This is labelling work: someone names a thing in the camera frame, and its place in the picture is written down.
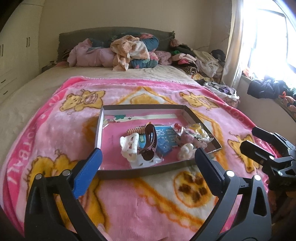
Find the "pink cartoon bear blanket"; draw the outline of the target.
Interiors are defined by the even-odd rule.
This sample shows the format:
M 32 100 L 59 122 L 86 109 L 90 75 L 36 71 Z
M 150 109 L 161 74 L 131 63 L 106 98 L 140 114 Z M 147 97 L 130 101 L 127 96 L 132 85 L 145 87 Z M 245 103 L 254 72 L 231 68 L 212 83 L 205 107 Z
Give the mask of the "pink cartoon bear blanket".
M 27 196 L 36 174 L 45 177 L 72 169 L 94 149 L 100 108 L 119 104 L 180 104 L 210 128 L 222 146 L 215 159 L 242 177 L 267 176 L 239 146 L 255 142 L 253 122 L 200 85 L 144 79 L 72 77 L 30 118 L 1 169 L 1 205 L 19 232 L 24 231 Z M 196 167 L 128 179 L 96 176 L 80 202 L 95 225 L 113 240 L 189 240 L 211 212 L 214 197 Z

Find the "dark teal floral quilt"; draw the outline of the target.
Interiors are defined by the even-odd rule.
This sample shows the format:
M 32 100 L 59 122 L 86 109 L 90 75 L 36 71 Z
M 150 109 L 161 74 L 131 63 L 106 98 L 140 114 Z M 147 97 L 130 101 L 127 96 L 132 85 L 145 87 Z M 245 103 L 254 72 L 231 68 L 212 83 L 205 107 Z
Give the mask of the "dark teal floral quilt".
M 145 44 L 149 53 L 149 60 L 133 59 L 130 61 L 129 67 L 133 69 L 155 68 L 159 62 L 159 59 L 155 53 L 159 46 L 158 38 L 150 33 L 139 33 L 137 37 L 139 37 L 139 40 Z

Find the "dark shallow cardboard box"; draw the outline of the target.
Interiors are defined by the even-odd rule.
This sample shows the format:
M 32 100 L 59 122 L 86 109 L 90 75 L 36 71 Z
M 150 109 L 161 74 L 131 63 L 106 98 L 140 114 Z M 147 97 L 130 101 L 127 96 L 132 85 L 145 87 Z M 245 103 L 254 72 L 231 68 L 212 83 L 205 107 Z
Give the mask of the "dark shallow cardboard box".
M 102 180 L 127 179 L 193 166 L 198 146 L 209 157 L 222 148 L 185 105 L 104 105 L 95 138 L 101 150 L 97 174 Z

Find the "window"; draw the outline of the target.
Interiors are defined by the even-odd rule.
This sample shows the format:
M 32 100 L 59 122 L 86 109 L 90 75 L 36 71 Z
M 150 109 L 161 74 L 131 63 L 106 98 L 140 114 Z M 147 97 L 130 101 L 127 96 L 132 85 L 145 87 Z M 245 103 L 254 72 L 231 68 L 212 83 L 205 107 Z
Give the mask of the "window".
M 244 34 L 250 79 L 295 81 L 295 28 L 275 1 L 244 2 Z

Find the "black jacket on sill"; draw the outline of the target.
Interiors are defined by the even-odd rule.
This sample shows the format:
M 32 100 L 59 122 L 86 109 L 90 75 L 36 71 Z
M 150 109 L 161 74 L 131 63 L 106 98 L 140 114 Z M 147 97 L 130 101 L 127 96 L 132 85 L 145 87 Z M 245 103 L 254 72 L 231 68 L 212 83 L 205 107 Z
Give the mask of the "black jacket on sill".
M 257 99 L 277 99 L 284 91 L 288 90 L 288 86 L 282 80 L 275 79 L 254 79 L 250 82 L 247 94 Z

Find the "brown banana hair clip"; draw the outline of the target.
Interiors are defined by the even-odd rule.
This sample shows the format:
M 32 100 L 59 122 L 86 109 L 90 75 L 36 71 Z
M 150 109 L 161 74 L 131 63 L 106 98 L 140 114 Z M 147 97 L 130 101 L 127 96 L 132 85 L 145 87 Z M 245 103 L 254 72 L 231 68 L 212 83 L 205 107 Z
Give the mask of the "brown banana hair clip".
M 144 130 L 145 146 L 139 150 L 139 154 L 145 161 L 151 161 L 154 158 L 157 148 L 157 132 L 153 124 L 148 124 Z

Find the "cream built-in wardrobe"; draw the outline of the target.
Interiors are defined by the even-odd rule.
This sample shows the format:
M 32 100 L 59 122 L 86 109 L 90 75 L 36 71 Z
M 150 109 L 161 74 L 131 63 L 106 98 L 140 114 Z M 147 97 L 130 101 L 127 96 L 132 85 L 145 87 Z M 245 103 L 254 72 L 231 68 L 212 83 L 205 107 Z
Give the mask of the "cream built-in wardrobe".
M 1 102 L 40 74 L 39 27 L 44 1 L 22 1 L 1 30 Z

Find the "bagged red earrings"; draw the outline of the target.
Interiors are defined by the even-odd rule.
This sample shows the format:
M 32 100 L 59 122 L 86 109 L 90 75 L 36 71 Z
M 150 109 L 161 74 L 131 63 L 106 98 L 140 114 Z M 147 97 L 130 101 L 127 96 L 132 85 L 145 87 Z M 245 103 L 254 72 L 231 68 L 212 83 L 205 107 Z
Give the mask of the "bagged red earrings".
M 185 128 L 179 124 L 179 123 L 175 123 L 172 125 L 172 128 L 174 129 L 174 131 L 178 134 L 181 135 L 183 133 L 183 131 L 185 130 Z

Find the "bagged yellow bangles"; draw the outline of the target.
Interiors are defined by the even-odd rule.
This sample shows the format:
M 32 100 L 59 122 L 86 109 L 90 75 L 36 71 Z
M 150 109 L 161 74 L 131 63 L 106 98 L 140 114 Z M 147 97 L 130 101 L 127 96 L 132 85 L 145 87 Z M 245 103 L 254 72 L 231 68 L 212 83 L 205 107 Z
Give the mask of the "bagged yellow bangles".
M 193 133 L 198 138 L 203 138 L 203 139 L 208 139 L 209 138 L 208 133 L 204 130 L 203 126 L 201 126 L 200 123 L 195 123 L 195 124 L 192 124 L 192 125 L 188 125 L 188 129 L 192 130 Z

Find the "laundry bag with clothes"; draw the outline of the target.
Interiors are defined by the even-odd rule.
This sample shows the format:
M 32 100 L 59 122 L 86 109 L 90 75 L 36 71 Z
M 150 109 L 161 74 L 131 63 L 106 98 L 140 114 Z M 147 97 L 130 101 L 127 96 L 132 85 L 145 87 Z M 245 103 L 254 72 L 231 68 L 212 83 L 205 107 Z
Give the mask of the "laundry bag with clothes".
M 225 103 L 233 108 L 237 108 L 240 103 L 239 96 L 234 88 L 216 82 L 205 82 L 203 87 L 220 97 Z

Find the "pink bedding bundle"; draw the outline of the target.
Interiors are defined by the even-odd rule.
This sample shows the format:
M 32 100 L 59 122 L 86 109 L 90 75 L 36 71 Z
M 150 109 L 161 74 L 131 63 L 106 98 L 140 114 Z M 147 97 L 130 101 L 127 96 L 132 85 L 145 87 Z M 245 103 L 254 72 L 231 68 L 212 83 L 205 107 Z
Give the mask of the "pink bedding bundle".
M 69 53 L 70 67 L 113 67 L 115 53 L 104 47 L 104 42 L 87 38 L 78 43 Z

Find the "cream curtain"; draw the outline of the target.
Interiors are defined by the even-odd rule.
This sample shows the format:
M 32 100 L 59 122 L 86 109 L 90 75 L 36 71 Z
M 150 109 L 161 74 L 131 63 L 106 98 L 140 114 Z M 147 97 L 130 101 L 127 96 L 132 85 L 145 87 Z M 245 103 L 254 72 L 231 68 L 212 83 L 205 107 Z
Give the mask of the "cream curtain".
M 222 74 L 222 81 L 234 89 L 237 88 L 241 77 L 241 74 L 239 74 L 239 59 L 243 32 L 242 9 L 243 1 L 232 1 L 230 36 Z

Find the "blue small jewelry box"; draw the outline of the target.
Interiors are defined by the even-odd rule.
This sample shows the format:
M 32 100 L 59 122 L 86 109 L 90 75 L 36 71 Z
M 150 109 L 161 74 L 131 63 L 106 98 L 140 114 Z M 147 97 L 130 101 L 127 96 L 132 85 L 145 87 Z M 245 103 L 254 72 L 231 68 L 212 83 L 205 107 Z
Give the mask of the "blue small jewelry box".
M 169 154 L 176 146 L 176 142 L 171 142 L 165 138 L 158 138 L 156 153 L 158 156 L 164 157 Z

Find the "pile of mixed clothes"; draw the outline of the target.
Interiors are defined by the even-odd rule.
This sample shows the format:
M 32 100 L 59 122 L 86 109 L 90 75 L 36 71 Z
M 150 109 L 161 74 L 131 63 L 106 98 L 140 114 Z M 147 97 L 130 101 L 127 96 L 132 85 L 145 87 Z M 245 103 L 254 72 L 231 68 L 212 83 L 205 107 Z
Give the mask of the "pile of mixed clothes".
M 172 65 L 180 68 L 194 80 L 221 82 L 226 55 L 216 49 L 210 53 L 198 51 L 181 44 L 178 40 L 170 41 Z

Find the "pink fuzzy hair clip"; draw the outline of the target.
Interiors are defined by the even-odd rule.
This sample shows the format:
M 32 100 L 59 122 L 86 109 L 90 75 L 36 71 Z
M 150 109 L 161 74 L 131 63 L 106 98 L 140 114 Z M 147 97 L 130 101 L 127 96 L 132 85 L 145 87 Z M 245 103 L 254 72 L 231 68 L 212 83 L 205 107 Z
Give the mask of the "pink fuzzy hair clip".
M 181 136 L 180 136 L 180 142 L 185 145 L 185 144 L 192 144 L 192 145 L 195 145 L 195 137 L 190 135 L 190 134 L 187 134 L 187 133 L 183 133 Z

